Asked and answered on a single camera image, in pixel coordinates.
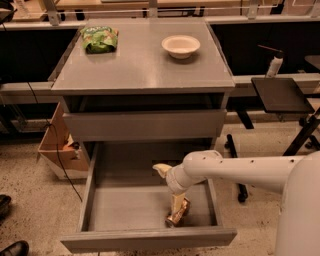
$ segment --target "white bowl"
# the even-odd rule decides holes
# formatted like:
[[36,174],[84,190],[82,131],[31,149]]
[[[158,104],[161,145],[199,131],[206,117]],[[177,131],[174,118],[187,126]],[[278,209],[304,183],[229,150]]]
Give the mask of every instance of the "white bowl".
[[169,36],[162,41],[162,47],[176,59],[186,59],[200,48],[198,39],[192,36]]

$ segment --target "speckled floor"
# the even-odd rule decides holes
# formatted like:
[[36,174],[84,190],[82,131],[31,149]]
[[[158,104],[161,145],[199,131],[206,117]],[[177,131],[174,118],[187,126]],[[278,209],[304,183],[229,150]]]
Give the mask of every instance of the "speckled floor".
[[[238,156],[281,156],[300,127],[297,122],[257,122],[246,130],[236,118],[224,126],[215,149],[226,157],[226,135],[232,134]],[[0,193],[12,197],[9,216],[0,222],[0,249],[24,239],[29,242],[30,256],[67,256],[71,254],[59,241],[75,232],[80,201],[67,181],[59,180],[42,158],[37,160],[39,142],[0,143]],[[299,154],[312,150],[302,148]],[[249,199],[237,201],[235,184],[214,180],[222,221],[225,227],[238,230],[226,247],[192,248],[163,251],[101,252],[101,256],[129,255],[219,255],[268,256],[274,254],[280,195],[248,187]],[[85,181],[76,181],[82,195]],[[98,255],[98,253],[81,254]]]

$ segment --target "shoe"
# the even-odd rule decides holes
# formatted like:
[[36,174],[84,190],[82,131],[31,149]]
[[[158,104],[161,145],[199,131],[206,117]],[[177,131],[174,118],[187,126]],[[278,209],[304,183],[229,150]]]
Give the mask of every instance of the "shoe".
[[0,195],[0,218],[8,214],[10,202],[10,196]]
[[0,256],[27,256],[29,244],[26,241],[18,241],[0,252]]

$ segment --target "green bag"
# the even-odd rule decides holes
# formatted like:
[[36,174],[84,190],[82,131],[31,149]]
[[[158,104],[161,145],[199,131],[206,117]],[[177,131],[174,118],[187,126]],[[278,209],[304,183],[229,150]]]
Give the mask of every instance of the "green bag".
[[110,27],[87,27],[82,29],[82,46],[87,53],[112,52],[118,45],[118,31]]

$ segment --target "white bottle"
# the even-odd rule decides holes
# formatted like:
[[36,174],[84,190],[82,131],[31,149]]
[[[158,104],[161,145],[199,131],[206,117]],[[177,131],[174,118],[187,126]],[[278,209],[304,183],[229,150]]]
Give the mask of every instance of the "white bottle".
[[16,5],[16,8],[18,9],[19,16],[22,18],[29,18],[30,13],[28,8],[26,7],[24,0],[13,0],[13,2]]
[[274,56],[273,60],[270,62],[270,66],[268,69],[268,72],[266,74],[266,77],[275,77],[283,62],[283,52],[279,51],[277,52],[276,56]]

